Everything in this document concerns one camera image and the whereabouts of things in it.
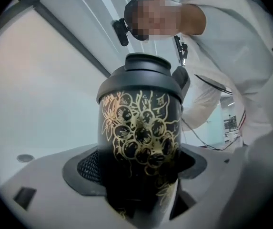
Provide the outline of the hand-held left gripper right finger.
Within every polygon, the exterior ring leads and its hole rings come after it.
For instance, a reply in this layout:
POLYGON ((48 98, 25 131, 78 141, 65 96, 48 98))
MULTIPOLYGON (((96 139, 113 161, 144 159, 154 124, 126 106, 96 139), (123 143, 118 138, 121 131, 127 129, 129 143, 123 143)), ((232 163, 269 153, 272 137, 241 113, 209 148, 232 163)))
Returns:
POLYGON ((231 153, 182 149, 194 159, 179 174, 187 210, 169 229, 273 229, 273 132, 231 153))

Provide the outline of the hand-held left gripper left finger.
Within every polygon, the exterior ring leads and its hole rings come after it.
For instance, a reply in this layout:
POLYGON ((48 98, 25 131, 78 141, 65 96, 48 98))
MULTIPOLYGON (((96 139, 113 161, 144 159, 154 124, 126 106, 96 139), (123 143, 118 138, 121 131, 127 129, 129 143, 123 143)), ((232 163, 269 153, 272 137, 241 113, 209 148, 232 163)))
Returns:
POLYGON ((86 145, 31 161, 0 187, 2 199, 26 229, 132 229, 108 204, 104 187, 77 171, 96 149, 86 145))

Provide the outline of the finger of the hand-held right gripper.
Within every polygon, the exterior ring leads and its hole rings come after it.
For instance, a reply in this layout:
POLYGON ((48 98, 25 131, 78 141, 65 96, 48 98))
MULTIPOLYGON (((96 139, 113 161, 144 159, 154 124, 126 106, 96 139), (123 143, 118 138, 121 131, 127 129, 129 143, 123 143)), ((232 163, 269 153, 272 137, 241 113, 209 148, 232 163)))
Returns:
POLYGON ((185 98, 190 87, 190 78, 185 67, 178 66, 172 73, 172 77, 179 85, 182 92, 182 97, 185 98))

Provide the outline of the black round lid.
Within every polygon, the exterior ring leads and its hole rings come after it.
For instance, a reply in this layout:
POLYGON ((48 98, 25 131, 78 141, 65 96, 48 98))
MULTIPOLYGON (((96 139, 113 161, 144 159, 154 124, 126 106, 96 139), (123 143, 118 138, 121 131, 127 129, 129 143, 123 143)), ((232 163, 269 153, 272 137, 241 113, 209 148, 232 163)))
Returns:
POLYGON ((160 90, 183 102, 182 90, 171 76, 171 64, 164 58, 130 53, 125 64, 115 70, 99 87, 96 102, 115 91, 160 90))

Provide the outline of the black canister with gold drawing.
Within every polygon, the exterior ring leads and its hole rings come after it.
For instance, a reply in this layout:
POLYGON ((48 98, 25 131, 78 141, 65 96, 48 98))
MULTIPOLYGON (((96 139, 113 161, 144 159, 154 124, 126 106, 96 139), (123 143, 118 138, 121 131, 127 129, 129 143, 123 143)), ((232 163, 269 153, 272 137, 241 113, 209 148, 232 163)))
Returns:
POLYGON ((181 154, 181 103, 153 90, 100 101, 98 161, 108 203, 137 229, 159 226, 174 193, 181 154))

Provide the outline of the white table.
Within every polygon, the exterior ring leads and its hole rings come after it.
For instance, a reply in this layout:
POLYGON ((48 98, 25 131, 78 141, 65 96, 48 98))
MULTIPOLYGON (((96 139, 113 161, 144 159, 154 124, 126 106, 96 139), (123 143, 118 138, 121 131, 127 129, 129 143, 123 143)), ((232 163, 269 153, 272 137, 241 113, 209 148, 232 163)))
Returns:
POLYGON ((30 155, 34 159, 53 155, 63 151, 71 151, 74 148, 43 148, 43 147, 0 147, 0 187, 28 162, 20 162, 19 155, 30 155))

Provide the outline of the person's white jacket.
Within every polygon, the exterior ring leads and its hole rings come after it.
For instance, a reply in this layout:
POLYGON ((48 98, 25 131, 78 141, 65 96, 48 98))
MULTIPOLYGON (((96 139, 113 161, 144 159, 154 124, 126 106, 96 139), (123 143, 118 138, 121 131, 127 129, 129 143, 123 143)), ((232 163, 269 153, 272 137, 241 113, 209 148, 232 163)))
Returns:
POLYGON ((245 145, 273 130, 273 16, 261 0, 181 0, 206 17, 201 35, 183 35, 186 65, 216 68, 242 96, 245 145))

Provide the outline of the black-framed window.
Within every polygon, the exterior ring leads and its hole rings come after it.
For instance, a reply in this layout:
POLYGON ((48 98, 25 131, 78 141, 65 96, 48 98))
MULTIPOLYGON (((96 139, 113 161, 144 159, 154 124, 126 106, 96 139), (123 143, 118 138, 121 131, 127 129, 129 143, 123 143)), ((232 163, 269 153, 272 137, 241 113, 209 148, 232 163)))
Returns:
POLYGON ((13 0, 0 20, 0 153, 97 141, 105 76, 40 8, 40 0, 13 0))

